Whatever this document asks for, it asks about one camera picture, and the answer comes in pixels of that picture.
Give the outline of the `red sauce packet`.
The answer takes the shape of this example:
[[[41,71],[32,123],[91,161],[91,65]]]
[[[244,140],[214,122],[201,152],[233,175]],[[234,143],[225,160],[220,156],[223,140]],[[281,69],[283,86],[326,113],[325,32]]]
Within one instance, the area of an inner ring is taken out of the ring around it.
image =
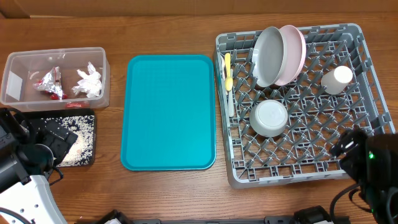
[[[86,104],[84,102],[68,102],[65,105],[66,108],[85,108]]]

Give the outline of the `silver foil wrapper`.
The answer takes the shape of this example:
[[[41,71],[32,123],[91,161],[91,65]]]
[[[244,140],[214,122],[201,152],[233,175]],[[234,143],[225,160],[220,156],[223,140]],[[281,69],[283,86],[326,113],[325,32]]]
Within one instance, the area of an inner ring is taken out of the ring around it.
[[[68,96],[62,89],[61,77],[60,67],[53,67],[33,87],[48,94],[51,100],[66,100]]]

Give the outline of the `white napkin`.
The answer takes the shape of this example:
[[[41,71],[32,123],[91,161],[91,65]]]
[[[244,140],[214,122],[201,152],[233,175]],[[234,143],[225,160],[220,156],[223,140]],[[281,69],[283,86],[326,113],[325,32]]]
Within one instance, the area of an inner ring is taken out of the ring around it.
[[[88,73],[77,70],[77,74],[81,77],[81,80],[77,82],[77,86],[72,88],[75,95],[79,93],[86,93],[88,98],[100,96],[102,89],[102,82],[100,80],[101,74],[96,71],[94,65],[88,62]]]

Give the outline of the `white plastic cup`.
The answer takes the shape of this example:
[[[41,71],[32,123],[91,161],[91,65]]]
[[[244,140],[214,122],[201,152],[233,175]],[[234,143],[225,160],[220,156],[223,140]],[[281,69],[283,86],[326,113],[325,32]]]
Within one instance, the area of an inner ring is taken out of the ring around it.
[[[349,67],[339,66],[325,74],[321,85],[326,87],[326,92],[331,95],[341,93],[353,79],[353,72]]]

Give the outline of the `grey bowl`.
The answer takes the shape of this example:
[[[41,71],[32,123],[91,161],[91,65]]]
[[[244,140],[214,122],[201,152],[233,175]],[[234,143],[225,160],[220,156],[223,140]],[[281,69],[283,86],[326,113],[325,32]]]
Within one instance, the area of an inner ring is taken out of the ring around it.
[[[264,100],[249,115],[253,130],[264,137],[275,137],[285,130],[289,116],[286,107],[276,100]]]

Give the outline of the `white large plate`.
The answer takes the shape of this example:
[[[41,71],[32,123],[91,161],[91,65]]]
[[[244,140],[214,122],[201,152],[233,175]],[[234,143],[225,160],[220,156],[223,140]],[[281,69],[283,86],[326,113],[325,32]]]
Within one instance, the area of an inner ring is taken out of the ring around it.
[[[281,27],[280,31],[287,41],[287,62],[282,75],[275,84],[284,86],[294,81],[302,71],[306,46],[303,34],[295,26],[286,25]]]

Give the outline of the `grey small plate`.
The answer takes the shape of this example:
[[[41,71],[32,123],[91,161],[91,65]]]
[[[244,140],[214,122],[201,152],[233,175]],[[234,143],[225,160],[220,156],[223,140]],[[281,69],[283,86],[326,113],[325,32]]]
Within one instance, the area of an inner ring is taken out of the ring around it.
[[[271,86],[280,78],[287,63],[287,41],[278,28],[271,26],[261,32],[253,48],[252,63],[258,86]]]

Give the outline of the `white plastic knife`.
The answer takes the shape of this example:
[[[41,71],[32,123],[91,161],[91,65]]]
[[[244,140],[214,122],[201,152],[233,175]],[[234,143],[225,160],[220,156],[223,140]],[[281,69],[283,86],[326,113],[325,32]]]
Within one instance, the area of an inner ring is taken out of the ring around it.
[[[224,58],[221,60],[221,63],[222,63],[222,66],[223,66],[223,76],[224,76],[224,85],[225,85],[226,69],[225,69]],[[232,118],[234,116],[233,92],[232,92],[232,90],[231,91],[226,91],[228,93],[228,115],[229,115],[230,118]]]

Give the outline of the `yellow plastic spoon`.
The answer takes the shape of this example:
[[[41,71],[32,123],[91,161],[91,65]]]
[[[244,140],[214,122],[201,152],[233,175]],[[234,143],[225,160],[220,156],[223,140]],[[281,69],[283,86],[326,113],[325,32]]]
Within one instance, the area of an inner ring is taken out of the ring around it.
[[[225,69],[226,69],[226,79],[225,79],[225,88],[226,91],[231,91],[233,88],[233,78],[231,76],[231,54],[226,53],[224,55]]]

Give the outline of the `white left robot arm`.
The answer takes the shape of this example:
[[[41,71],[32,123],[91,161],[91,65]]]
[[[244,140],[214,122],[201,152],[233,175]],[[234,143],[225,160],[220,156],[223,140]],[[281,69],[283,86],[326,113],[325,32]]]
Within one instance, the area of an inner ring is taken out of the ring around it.
[[[1,216],[8,223],[65,223],[48,177],[78,136],[58,123],[35,128],[14,108],[1,108]]]

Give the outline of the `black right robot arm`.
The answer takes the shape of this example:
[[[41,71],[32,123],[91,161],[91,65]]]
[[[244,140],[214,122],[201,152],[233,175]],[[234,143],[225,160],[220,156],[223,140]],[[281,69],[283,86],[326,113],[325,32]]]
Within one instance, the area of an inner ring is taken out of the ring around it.
[[[397,224],[397,134],[368,136],[362,129],[346,131],[330,153],[345,155],[339,165],[355,181],[332,200],[331,221],[339,222],[335,217],[337,201],[345,194],[352,200],[358,192],[369,205],[360,209],[372,213],[377,223]]]

